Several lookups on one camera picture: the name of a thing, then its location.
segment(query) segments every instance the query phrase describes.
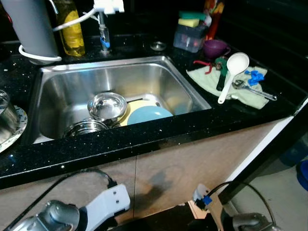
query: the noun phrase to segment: cooking oil bottle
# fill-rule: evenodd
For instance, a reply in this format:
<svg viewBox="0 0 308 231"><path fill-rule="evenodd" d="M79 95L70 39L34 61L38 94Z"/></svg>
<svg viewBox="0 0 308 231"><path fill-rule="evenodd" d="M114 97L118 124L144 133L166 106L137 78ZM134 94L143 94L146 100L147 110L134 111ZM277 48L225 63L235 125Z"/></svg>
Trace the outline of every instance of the cooking oil bottle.
<svg viewBox="0 0 308 231"><path fill-rule="evenodd" d="M58 9L58 25L79 18L76 5L73 0L54 0ZM60 30L60 37L66 54L71 56L82 56L85 54L80 23L74 24Z"/></svg>

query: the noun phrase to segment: stainless steel bowl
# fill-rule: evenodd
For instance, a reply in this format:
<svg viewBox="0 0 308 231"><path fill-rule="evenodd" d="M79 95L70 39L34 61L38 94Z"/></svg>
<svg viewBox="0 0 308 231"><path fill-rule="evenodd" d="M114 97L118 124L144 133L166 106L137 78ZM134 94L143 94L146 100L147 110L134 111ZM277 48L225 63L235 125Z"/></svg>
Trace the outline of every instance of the stainless steel bowl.
<svg viewBox="0 0 308 231"><path fill-rule="evenodd" d="M10 138L19 124L19 117L9 95L0 90L0 144Z"/></svg>
<svg viewBox="0 0 308 231"><path fill-rule="evenodd" d="M126 112L127 103L122 95L113 92L100 93L88 102L89 114L96 120L119 121Z"/></svg>
<svg viewBox="0 0 308 231"><path fill-rule="evenodd" d="M105 129L108 129L108 127L104 123L96 121L90 117L70 125L65 130L63 137L73 137Z"/></svg>

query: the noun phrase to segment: white ladle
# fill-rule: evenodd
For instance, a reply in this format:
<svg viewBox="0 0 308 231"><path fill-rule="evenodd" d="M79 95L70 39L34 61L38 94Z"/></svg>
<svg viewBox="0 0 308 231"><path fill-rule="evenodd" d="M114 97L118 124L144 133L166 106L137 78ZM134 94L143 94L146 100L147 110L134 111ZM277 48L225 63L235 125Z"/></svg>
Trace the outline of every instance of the white ladle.
<svg viewBox="0 0 308 231"><path fill-rule="evenodd" d="M225 102L234 77L239 73L243 72L244 70L246 70L248 65L249 65L249 57L247 54L239 52L230 56L230 58L227 61L227 68L228 71L230 72L230 78L223 87L220 97L218 98L219 104L223 104Z"/></svg>

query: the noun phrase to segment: stainless steel sink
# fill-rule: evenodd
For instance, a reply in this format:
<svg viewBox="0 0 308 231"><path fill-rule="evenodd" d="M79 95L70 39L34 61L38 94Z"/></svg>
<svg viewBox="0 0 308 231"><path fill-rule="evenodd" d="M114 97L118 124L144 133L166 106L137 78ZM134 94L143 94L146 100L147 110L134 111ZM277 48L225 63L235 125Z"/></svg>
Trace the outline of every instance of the stainless steel sink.
<svg viewBox="0 0 308 231"><path fill-rule="evenodd" d="M173 115L210 109L167 57L156 56L40 69L23 143L62 137L66 127L89 117L87 102L111 91L127 101L155 100Z"/></svg>

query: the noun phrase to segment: wooden cabinet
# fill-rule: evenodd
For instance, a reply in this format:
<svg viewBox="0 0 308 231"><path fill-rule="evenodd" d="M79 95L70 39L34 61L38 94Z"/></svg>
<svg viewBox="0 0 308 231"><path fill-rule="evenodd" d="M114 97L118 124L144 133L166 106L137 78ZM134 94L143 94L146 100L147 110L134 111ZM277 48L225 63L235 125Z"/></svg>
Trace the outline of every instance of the wooden cabinet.
<svg viewBox="0 0 308 231"><path fill-rule="evenodd" d="M215 137L181 144L99 166L118 183L126 185L131 210L117 217L119 223L142 218L189 201L198 183L214 187L225 181L262 141L277 121ZM0 230L3 230L58 178L40 180L0 191ZM54 188L26 217L56 199L78 207L106 188L95 173L74 176Z"/></svg>

